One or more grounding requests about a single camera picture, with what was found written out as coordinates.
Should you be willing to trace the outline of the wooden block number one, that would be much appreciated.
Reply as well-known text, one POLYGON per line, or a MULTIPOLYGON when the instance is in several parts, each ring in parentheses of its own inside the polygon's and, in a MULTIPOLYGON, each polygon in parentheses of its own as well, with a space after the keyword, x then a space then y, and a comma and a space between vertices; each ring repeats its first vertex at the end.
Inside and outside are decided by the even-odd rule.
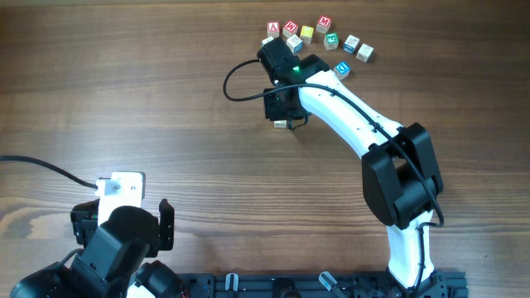
POLYGON ((277 121, 274 121, 274 122, 273 122, 273 126, 274 126, 275 128, 287 129, 287 128, 288 128, 287 120, 277 120, 277 121))

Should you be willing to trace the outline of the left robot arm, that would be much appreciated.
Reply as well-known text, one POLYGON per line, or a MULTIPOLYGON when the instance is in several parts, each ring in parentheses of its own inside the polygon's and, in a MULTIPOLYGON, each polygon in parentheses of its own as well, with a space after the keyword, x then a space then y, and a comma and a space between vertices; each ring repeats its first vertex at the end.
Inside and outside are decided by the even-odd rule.
POLYGON ((163 199, 161 217, 120 206, 102 224, 99 201, 70 212, 77 248, 20 280, 11 297, 187 297, 185 283, 159 261, 143 263, 174 244, 175 210, 163 199))

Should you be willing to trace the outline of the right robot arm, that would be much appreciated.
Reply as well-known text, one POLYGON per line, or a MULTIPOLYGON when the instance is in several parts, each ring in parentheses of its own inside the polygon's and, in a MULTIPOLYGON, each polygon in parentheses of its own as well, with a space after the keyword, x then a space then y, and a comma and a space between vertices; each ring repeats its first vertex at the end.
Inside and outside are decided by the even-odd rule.
POLYGON ((443 190, 428 131, 385 118, 349 91, 345 62, 330 68, 317 55, 300 59, 295 52, 269 37, 257 53, 273 84, 264 95, 266 117, 291 123, 315 115, 351 146, 362 162, 365 202, 387 227, 388 270, 402 289, 418 293, 434 271, 428 235, 443 190))

